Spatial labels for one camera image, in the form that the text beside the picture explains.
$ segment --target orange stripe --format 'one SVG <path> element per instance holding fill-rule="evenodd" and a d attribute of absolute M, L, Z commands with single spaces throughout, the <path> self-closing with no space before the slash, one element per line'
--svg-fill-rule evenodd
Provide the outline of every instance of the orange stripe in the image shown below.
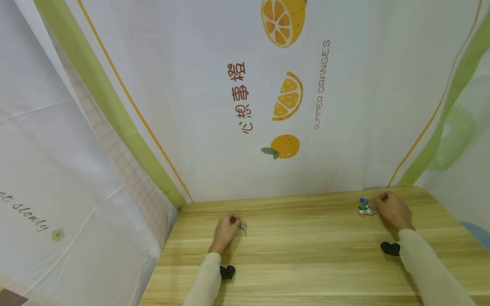
<path fill-rule="evenodd" d="M 458 57 L 459 55 L 461 54 L 461 51 L 463 51 L 463 47 L 466 45 L 466 43 L 468 42 L 468 39 L 469 37 L 471 36 L 472 32 L 473 32 L 473 29 L 475 28 L 475 25 L 476 25 L 476 21 L 478 20 L 478 15 L 480 14 L 480 7 L 482 6 L 482 0 L 480 0 L 480 2 L 478 3 L 478 8 L 476 9 L 476 15 L 475 15 L 475 20 L 473 21 L 473 25 L 471 26 L 471 29 L 468 33 L 468 36 L 466 37 L 465 39 L 465 42 L 463 43 L 463 45 L 461 46 L 459 52 L 458 52 L 458 55 L 456 55 L 456 58 L 454 59 L 454 63 L 453 63 L 453 66 L 451 67 L 451 72 L 449 73 L 449 79 L 447 80 L 447 83 L 446 83 L 446 88 L 444 89 L 444 92 L 442 93 L 442 97 L 441 97 L 441 100 L 439 101 L 439 104 L 437 105 L 437 108 L 436 110 L 434 111 L 434 113 L 432 114 L 432 117 L 430 118 L 429 122 L 425 125 L 424 129 L 422 130 L 422 133 L 417 137 L 417 140 L 415 140 L 415 143 L 412 145 L 412 147 L 410 148 L 410 150 L 408 151 L 407 155 L 405 155 L 405 157 L 401 160 L 400 164 L 398 165 L 398 167 L 396 167 L 395 169 L 395 172 L 393 173 L 393 176 L 392 176 L 392 179 L 390 180 L 390 182 L 388 183 L 388 187 L 390 187 L 390 185 L 392 184 L 393 180 L 395 179 L 395 176 L 396 174 L 398 173 L 398 171 L 400 170 L 401 166 L 406 162 L 406 160 L 408 159 L 408 157 L 410 156 L 410 154 L 413 152 L 413 150 L 415 149 L 415 147 L 417 146 L 417 144 L 420 142 L 420 140 L 422 139 L 422 137 L 424 136 L 425 132 L 427 132 L 427 129 L 429 129 L 429 126 L 432 124 L 432 122 L 434 121 L 434 118 L 436 117 L 438 111 L 439 111 L 439 108 L 441 107 L 442 105 L 442 101 L 444 99 L 444 96 L 446 95 L 446 91 L 447 91 L 447 88 L 449 87 L 449 81 L 451 80 L 451 76 L 453 74 L 453 70 L 454 70 L 454 67 L 456 66 L 456 61 L 458 60 Z"/>
<path fill-rule="evenodd" d="M 131 95 L 129 94 L 129 92 L 127 91 L 126 89 L 126 86 L 124 85 L 123 83 L 123 80 L 121 80 L 121 77 L 119 76 L 119 73 L 117 72 L 116 70 L 116 67 L 114 66 L 114 64 L 112 63 L 112 60 L 111 58 L 109 57 L 109 54 L 107 53 L 107 50 L 105 49 L 104 47 L 104 44 L 102 43 L 102 40 L 100 40 L 100 37 L 99 35 L 97 34 L 97 31 L 95 30 L 95 27 L 94 27 L 94 24 L 92 23 L 92 21 L 90 20 L 90 17 L 89 15 L 87 14 L 87 11 L 85 10 L 85 7 L 83 6 L 81 0 L 76 0 L 78 2 L 78 5 L 80 6 L 80 9 L 82 10 L 83 12 L 83 15 L 85 15 L 85 18 L 87 19 L 87 22 L 89 23 L 90 25 L 90 28 L 92 29 L 92 32 L 94 33 L 95 37 L 97 38 L 97 41 L 98 41 L 98 44 L 100 45 L 100 47 L 102 48 L 102 51 L 104 52 L 105 54 L 105 57 L 107 58 L 107 61 L 109 62 L 109 64 L 111 65 L 111 68 L 112 68 L 112 71 L 114 72 L 114 74 L 116 75 L 118 81 L 119 81 L 119 84 L 121 85 L 122 87 L 122 90 L 124 90 L 124 93 L 126 94 L 129 102 L 131 103 L 131 105 L 133 106 L 134 110 L 136 111 L 136 113 L 138 114 L 138 117 L 140 118 L 141 122 L 143 123 L 143 125 L 145 126 L 145 128 L 147 128 L 148 132 L 150 133 L 151 137 L 153 138 L 153 141 L 155 141 L 156 145 L 158 146 L 158 148 L 160 149 L 160 152 L 162 152 L 163 156 L 165 157 L 165 159 L 167 160 L 167 162 L 169 163 L 170 167 L 172 168 L 173 172 L 175 173 L 175 175 L 177 176 L 177 179 L 179 179 L 179 182 L 182 184 L 182 186 L 184 187 L 185 191 L 187 192 L 187 195 L 189 196 L 189 199 L 191 200 L 192 203 L 194 203 L 194 201 L 192 200 L 192 197 L 191 197 L 191 194 L 189 193 L 189 191 L 187 190 L 187 187 L 185 186 L 184 182 L 182 181 L 182 179 L 180 179 L 180 176 L 179 174 L 177 173 L 177 170 L 175 170 L 175 167 L 172 165 L 172 163 L 170 162 L 170 159 L 169 157 L 167 156 L 167 154 L 165 153 L 165 151 L 163 150 L 160 142 L 158 142 L 157 138 L 155 137 L 155 134 L 153 133 L 153 131 L 150 129 L 150 126 L 148 125 L 148 123 L 146 122 L 145 118 L 143 117 L 143 115 L 141 114 L 140 110 L 138 109 L 138 107 L 136 106 L 136 104 L 134 103 L 133 101 L 133 98 L 131 98 Z"/>

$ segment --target black object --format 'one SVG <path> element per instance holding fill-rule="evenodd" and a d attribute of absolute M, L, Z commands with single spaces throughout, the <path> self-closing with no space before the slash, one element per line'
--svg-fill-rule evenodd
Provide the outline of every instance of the black object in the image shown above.
<path fill-rule="evenodd" d="M 235 275 L 235 267 L 227 266 L 225 268 L 223 266 L 220 266 L 220 274 L 222 280 L 230 280 L 233 278 L 233 275 Z"/>
<path fill-rule="evenodd" d="M 381 242 L 381 250 L 387 255 L 400 256 L 400 245 L 398 243 Z"/>

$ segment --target orange slice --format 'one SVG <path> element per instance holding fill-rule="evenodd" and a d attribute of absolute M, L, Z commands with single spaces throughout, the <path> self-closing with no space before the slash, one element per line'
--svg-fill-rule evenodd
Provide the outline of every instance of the orange slice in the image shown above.
<path fill-rule="evenodd" d="M 270 41 L 281 48 L 294 44 L 305 23 L 306 0 L 263 0 L 262 23 Z"/>
<path fill-rule="evenodd" d="M 292 72 L 288 71 L 288 77 L 281 87 L 281 95 L 277 97 L 274 106 L 272 121 L 286 120 L 296 113 L 303 100 L 303 84 Z"/>

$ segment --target white sleeve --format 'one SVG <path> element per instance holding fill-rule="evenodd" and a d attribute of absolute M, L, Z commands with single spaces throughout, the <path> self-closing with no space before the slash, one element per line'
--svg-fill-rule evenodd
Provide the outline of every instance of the white sleeve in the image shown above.
<path fill-rule="evenodd" d="M 401 260 L 412 275 L 425 306 L 476 305 L 422 236 L 406 229 L 401 230 L 398 237 Z"/>
<path fill-rule="evenodd" d="M 212 306 L 221 285 L 221 255 L 209 253 L 199 267 L 183 306 Z"/>

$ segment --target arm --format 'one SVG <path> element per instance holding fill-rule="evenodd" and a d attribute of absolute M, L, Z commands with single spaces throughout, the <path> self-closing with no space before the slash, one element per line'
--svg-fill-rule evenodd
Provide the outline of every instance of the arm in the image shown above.
<path fill-rule="evenodd" d="M 391 191 L 381 193 L 374 200 L 380 215 L 398 232 L 401 260 L 412 276 L 424 305 L 476 305 L 430 245 L 415 231 L 412 212 L 405 201 Z"/>
<path fill-rule="evenodd" d="M 476 305 L 417 232 L 403 229 L 398 237 L 401 260 L 414 279 L 424 305 Z"/>
<path fill-rule="evenodd" d="M 212 306 L 221 284 L 221 257 L 240 227 L 240 217 L 230 212 L 218 221 L 213 243 L 199 267 L 183 306 Z"/>

